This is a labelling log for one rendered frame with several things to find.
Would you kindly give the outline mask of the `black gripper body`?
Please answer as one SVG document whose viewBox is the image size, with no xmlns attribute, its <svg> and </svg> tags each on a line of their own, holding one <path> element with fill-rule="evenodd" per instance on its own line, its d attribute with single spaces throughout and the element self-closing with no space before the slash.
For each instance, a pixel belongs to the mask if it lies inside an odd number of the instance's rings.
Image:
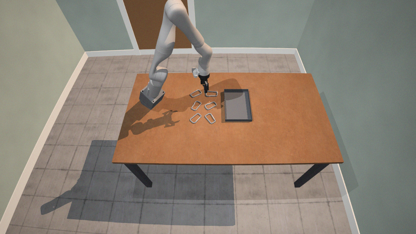
<svg viewBox="0 0 416 234">
<path fill-rule="evenodd" d="M 198 77 L 199 77 L 200 79 L 202 79 L 202 80 L 203 80 L 203 84 L 205 84 L 205 81 L 207 82 L 207 79 L 209 78 L 209 76 L 210 76 L 210 74 L 209 74 L 209 75 L 207 75 L 207 76 L 201 76 L 201 75 L 199 75 Z"/>
</svg>

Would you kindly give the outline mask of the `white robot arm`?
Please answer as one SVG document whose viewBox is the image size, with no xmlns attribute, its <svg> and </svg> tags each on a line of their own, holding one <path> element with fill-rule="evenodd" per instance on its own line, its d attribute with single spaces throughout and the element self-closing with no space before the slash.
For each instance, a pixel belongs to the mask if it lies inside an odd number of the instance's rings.
<svg viewBox="0 0 416 234">
<path fill-rule="evenodd" d="M 198 60 L 198 69 L 192 67 L 194 78 L 197 78 L 199 75 L 207 76 L 210 73 L 212 48 L 204 43 L 204 38 L 190 21 L 182 1 L 168 0 L 165 3 L 163 21 L 149 71 L 150 80 L 147 86 L 147 95 L 150 97 L 154 98 L 159 95 L 167 78 L 168 70 L 158 65 L 172 54 L 175 45 L 176 26 L 186 35 L 195 50 L 201 55 Z"/>
</svg>

